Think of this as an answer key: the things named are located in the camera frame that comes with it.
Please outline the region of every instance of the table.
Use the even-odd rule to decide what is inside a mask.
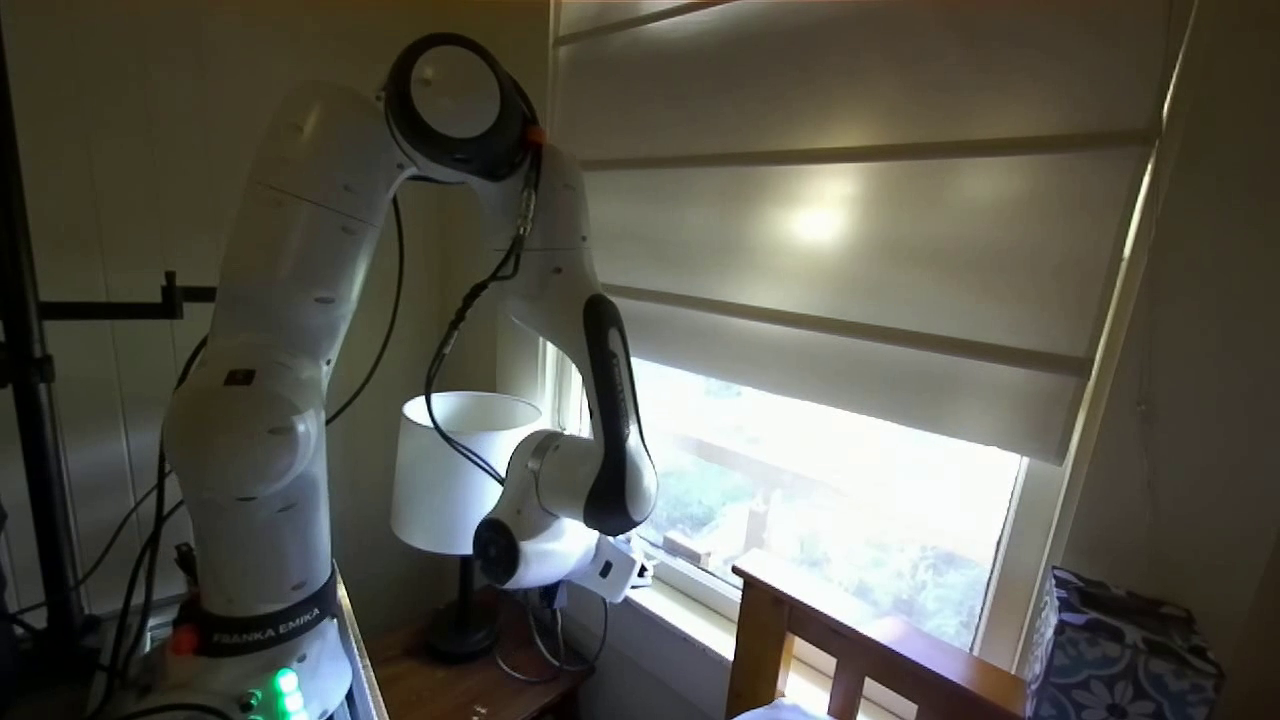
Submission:
[[[524,624],[504,624],[500,648],[468,660],[440,664],[416,644],[376,664],[392,720],[576,720],[576,672],[556,672]]]

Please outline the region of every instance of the wall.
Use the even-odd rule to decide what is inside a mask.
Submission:
[[[1280,668],[1276,632],[1260,632],[1280,608],[1280,8],[1208,4],[1200,28],[1144,320],[1072,560],[1196,608],[1232,676],[1228,716],[1272,716],[1248,696]]]
[[[164,268],[184,284],[216,284],[256,132],[304,80],[376,92],[388,60],[436,28],[484,40],[536,100],[548,80],[540,0],[4,0],[0,16],[48,300],[148,300]],[[396,408],[420,380],[444,304],[492,252],[472,240],[468,212],[456,192],[404,188],[400,332],[376,384],[332,428],[336,552],[372,636],[384,612],[416,616],[440,604],[440,592],[432,596],[440,564],[388,536],[384,460]],[[332,396],[344,396],[372,360],[388,296],[392,240],[384,228]],[[80,568],[152,484],[168,384],[204,324],[204,308],[180,324],[48,324]],[[464,344],[460,356],[464,372],[452,372],[452,384],[492,384],[496,364],[476,364],[492,348]],[[0,504],[12,512],[0,548],[16,576],[8,600],[32,604],[40,576],[8,400],[0,404]],[[92,612],[116,608],[136,540],[140,528],[88,584]]]

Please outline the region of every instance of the robotic arm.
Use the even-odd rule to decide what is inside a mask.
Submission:
[[[576,364],[592,408],[592,436],[536,432],[512,452],[476,568],[500,588],[556,584],[592,560],[596,536],[632,532],[656,504],[624,324],[584,248],[580,176],[540,140],[524,88],[464,36],[408,44],[384,112],[304,88],[260,144],[208,348],[164,416],[200,560],[200,604],[176,628],[200,672],[180,684],[220,688],[220,704],[288,664],[324,716],[352,680],[332,628],[324,396],[408,176],[464,184],[508,224],[540,208],[524,216],[508,308]]]

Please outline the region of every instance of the window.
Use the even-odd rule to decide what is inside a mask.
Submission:
[[[556,4],[552,136],[644,356],[652,540],[688,580],[772,552],[1016,664],[1180,12]]]
[[[972,648],[1024,460],[636,360],[664,492],[652,544],[732,580],[764,552],[868,616]]]

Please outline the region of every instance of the cable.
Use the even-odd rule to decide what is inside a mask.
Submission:
[[[188,360],[184,360],[184,368],[180,368],[180,376],[176,376],[176,388],[192,376],[192,368],[196,368],[196,360],[204,356],[204,348],[208,348],[208,336],[200,336],[200,340],[192,344],[192,352],[188,352]],[[128,520],[148,504],[148,496],[156,496],[156,484],[144,488],[144,496],[136,496],[136,500],[128,504],[128,512],[116,520],[108,544],[92,556],[92,564],[80,572],[80,580],[72,584],[72,592],[80,592],[80,588],[108,564],[108,556],[116,552]],[[32,612],[40,612],[44,604],[48,604],[48,600],[36,600],[36,604],[24,604],[24,608],[16,608],[16,612],[8,612],[8,616],[32,616]]]
[[[156,492],[156,484],[128,504],[128,512],[116,520],[108,544],[92,556],[88,572],[80,572],[80,580],[72,584],[72,592],[80,592],[80,588],[108,564],[108,556],[116,552],[128,520],[152,500],[152,492]],[[24,608],[16,608],[12,616],[32,616],[32,612],[40,612],[40,608],[44,608],[44,600],[24,604]]]
[[[0,624],[20,628],[24,636],[40,636],[40,628],[28,624],[24,612],[4,612]]]
[[[164,716],[164,712],[196,712],[196,716],[220,716],[220,720],[232,720],[232,712],[212,708],[212,704],[152,704],[152,708],[128,712],[128,716],[120,716],[120,720],[136,720],[136,716]]]
[[[172,388],[180,388],[196,360],[204,356],[208,348],[208,336],[196,340],[196,348],[188,352],[180,376]],[[168,460],[164,460],[164,448],[156,452],[156,484],[152,484],[152,496],[156,496],[156,512],[152,512],[152,532],[144,536],[132,568],[128,568],[128,584],[124,584],[124,596],[120,596],[120,624],[112,632],[112,656],[108,656],[108,684],[92,708],[92,716],[104,716],[120,680],[128,676],[128,664],[136,660],[144,636],[148,636],[148,616],[152,616],[152,600],[156,600],[156,556],[160,556],[160,540],[164,540],[164,524],[184,508],[184,500],[176,500],[172,508],[164,508],[164,480],[168,480]],[[128,608],[132,608],[132,592],[136,584],[144,580],[144,600],[140,600],[140,620],[136,628],[128,628]]]
[[[424,376],[424,404],[428,404],[428,420],[432,420],[436,436],[440,436],[456,456],[464,456],[472,468],[480,468],[480,472],[484,472],[488,480],[496,480],[496,484],[504,484],[504,476],[500,476],[476,448],[468,448],[464,440],[456,440],[456,436],[440,424],[440,416],[436,416],[436,380],[440,380],[440,368],[444,368],[444,360],[448,360],[448,352],[452,352],[452,340],[456,340],[456,332],[464,328],[464,320],[468,320],[468,312],[476,308],[476,300],[480,300],[492,284],[504,284],[504,280],[520,276],[524,240],[528,240],[532,220],[536,220],[540,176],[544,176],[544,156],[540,156],[540,148],[536,148],[532,160],[528,160],[528,176],[524,176],[524,212],[520,212],[520,224],[516,224],[504,256],[488,268],[488,276],[476,280],[476,284],[464,292],[460,308],[456,308],[452,320],[444,324],[444,336],[440,336],[440,344],[436,344],[436,352],[432,352],[432,364],[428,364],[428,376]]]
[[[560,676],[592,676],[600,668],[600,656],[604,656],[604,644],[608,644],[608,612],[612,608],[604,604],[604,596],[596,596],[600,600],[600,636],[596,636],[592,656],[584,664],[576,664],[576,660],[568,660],[572,648],[568,648],[568,632],[564,632],[560,592],[564,592],[564,584],[556,584],[556,596],[552,596],[556,652],[548,648],[544,628],[536,624],[536,612],[524,616],[532,648],[544,656],[544,664],[552,664],[552,672],[532,676],[532,672],[512,668],[504,660],[504,652],[492,652],[492,660],[496,660],[496,668],[504,676],[512,676],[520,684],[556,684]]]
[[[348,400],[336,404],[336,412],[324,416],[324,428],[344,420],[348,408],[364,396],[364,388],[372,384],[372,376],[380,372],[388,348],[392,348],[392,336],[396,336],[396,324],[400,324],[400,300],[404,300],[404,216],[400,216],[400,200],[392,196],[392,220],[396,220],[396,288],[392,288],[392,316],[388,316],[388,328],[384,328],[384,340],[376,344],[372,352],[372,364],[364,368],[360,384],[348,392]]]

